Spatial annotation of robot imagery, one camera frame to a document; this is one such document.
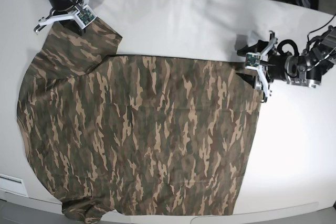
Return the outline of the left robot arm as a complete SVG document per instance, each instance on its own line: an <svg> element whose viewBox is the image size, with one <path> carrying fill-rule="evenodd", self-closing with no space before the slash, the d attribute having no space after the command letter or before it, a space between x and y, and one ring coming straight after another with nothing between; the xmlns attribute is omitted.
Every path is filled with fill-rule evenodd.
<svg viewBox="0 0 336 224"><path fill-rule="evenodd" d="M260 52L260 66L265 75L263 88L270 87L275 80L293 86L316 88L322 76L335 66L335 27L329 26L322 35L308 40L300 53L296 43L287 39L276 44L274 32L270 34L270 45Z"/></svg>

